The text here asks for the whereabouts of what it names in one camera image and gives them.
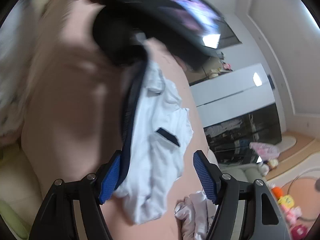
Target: pink toy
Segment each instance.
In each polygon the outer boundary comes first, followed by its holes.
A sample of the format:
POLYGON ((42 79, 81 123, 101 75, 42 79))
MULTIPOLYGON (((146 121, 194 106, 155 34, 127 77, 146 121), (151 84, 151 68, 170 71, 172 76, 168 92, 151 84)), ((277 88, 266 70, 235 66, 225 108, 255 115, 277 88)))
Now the pink toy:
POLYGON ((250 143, 250 149, 255 150, 255 152, 261 157, 263 161, 269 161, 271 159, 276 159, 279 157, 280 151, 277 146, 267 143, 250 143))
POLYGON ((229 63, 223 63, 222 66, 225 70, 231 70, 231 65, 229 63))
POLYGON ((281 210, 285 215, 285 220, 289 223, 290 227, 294 226, 297 223, 297 218, 302 216, 301 208, 287 208, 285 205, 280 205, 281 210))
POLYGON ((306 237, 308 228, 305 225, 298 225, 293 227, 291 230, 292 240, 301 240, 306 237))

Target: orange toy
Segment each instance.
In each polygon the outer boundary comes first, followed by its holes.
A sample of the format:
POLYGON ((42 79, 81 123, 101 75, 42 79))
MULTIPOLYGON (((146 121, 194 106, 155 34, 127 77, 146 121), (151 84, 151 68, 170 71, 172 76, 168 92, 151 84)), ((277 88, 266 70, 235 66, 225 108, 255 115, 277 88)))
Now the orange toy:
POLYGON ((283 191, 280 187, 274 187, 272 190, 273 195, 279 200, 282 196, 284 196, 283 191))

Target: pink cloth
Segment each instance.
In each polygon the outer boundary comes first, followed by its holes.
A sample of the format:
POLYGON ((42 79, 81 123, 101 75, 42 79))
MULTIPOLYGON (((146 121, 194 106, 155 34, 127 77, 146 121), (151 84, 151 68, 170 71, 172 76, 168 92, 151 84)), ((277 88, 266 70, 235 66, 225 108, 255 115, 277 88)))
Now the pink cloth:
MULTIPOLYGON (((51 1, 42 22, 21 139, 43 196, 55 179, 79 180, 121 149, 120 109, 128 83, 125 71, 111 66, 91 38, 92 21, 101 6, 85 0, 62 1, 51 1)), ((208 145, 187 79, 161 43, 153 40, 149 45, 164 76, 175 82, 182 106, 190 108, 194 135, 185 153, 183 176, 169 192, 168 212, 161 219, 132 226, 121 200, 102 206, 114 239, 178 239, 175 205, 201 190, 192 156, 199 149, 207 153, 208 145)))
POLYGON ((250 149, 253 149, 263 161, 269 161, 279 157, 280 151, 277 146, 268 143, 250 143, 250 149))

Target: black mount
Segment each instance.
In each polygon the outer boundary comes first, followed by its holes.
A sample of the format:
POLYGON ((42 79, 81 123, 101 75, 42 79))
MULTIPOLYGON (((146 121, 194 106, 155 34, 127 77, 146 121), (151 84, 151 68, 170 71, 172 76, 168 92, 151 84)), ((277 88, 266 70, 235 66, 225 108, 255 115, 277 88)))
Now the black mount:
MULTIPOLYGON (((218 185, 216 204, 219 207, 206 240, 231 239, 239 200, 245 200, 240 240, 279 239, 279 236, 283 236, 281 240, 290 239, 276 201, 262 180, 257 179, 254 183, 237 181, 229 174, 222 174, 219 168, 209 163, 202 151, 200 152, 201 159, 206 160, 204 165, 209 175, 218 185)), ((62 179, 57 179, 39 209, 29 240, 79 240, 73 200, 80 201, 88 240, 111 240, 98 196, 103 183, 101 178, 104 178, 120 153, 117 151, 109 163, 102 165, 96 174, 88 174, 80 181, 65 183, 62 179)))

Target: yellow toy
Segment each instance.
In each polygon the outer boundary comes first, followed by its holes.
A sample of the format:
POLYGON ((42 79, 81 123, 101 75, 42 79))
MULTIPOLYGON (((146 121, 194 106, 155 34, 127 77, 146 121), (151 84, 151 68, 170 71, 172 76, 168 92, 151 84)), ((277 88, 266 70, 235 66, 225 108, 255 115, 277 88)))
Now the yellow toy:
POLYGON ((292 208, 294 206, 293 198, 290 195, 285 195, 278 200, 279 205, 284 205, 287 208, 292 208))

